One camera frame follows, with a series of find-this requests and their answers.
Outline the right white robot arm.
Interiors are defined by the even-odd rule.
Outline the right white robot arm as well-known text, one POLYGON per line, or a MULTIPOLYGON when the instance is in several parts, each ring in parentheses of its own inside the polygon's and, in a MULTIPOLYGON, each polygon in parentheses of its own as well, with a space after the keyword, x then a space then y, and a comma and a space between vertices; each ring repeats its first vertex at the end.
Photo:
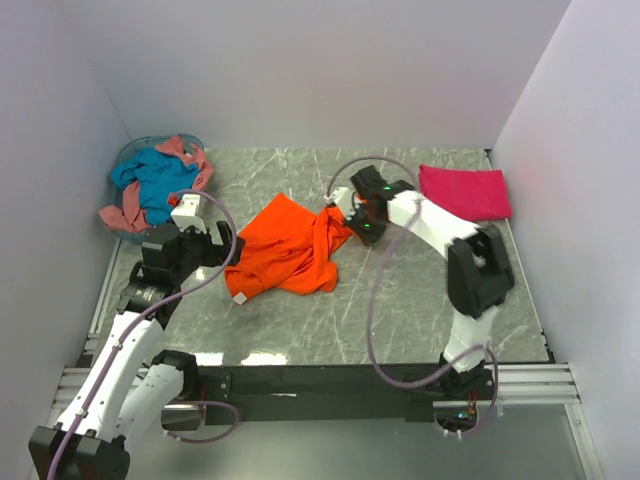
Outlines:
POLYGON ((455 216, 405 180, 386 181, 373 165, 358 170, 351 183, 325 196, 339 209, 345 226, 366 245, 375 244, 388 225, 399 227, 402 236, 412 234, 422 240, 446 262, 447 296, 453 307, 440 366, 413 381, 396 380, 383 371, 375 357, 373 321, 368 319, 367 354, 375 372, 396 388, 418 389, 439 382, 447 397, 464 397, 484 371, 493 322, 515 285, 500 231, 455 216))

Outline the orange t-shirt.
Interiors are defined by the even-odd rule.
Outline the orange t-shirt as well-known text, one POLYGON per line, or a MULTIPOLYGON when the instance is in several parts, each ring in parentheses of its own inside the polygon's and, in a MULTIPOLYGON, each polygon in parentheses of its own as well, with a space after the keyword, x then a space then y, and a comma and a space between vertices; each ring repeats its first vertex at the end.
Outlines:
POLYGON ((297 295, 333 291, 338 267, 331 255, 352 235, 338 207, 313 213, 278 194, 240 232, 240 261, 224 273, 233 301, 242 305, 271 289, 297 295))

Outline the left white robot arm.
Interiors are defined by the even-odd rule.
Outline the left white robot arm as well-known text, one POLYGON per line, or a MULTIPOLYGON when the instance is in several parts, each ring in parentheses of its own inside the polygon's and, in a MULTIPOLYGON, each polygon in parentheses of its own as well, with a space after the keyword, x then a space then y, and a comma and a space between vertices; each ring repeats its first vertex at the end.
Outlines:
POLYGON ((144 358, 164 334, 187 295, 183 283, 201 267, 221 274, 238 263, 244 240, 229 221, 208 229, 168 223, 152 228, 117 304, 109 337, 83 385, 51 427, 37 427, 28 443, 40 479, 123 479, 136 435, 171 401, 197 403, 200 378, 192 354, 161 352, 141 384, 144 358))

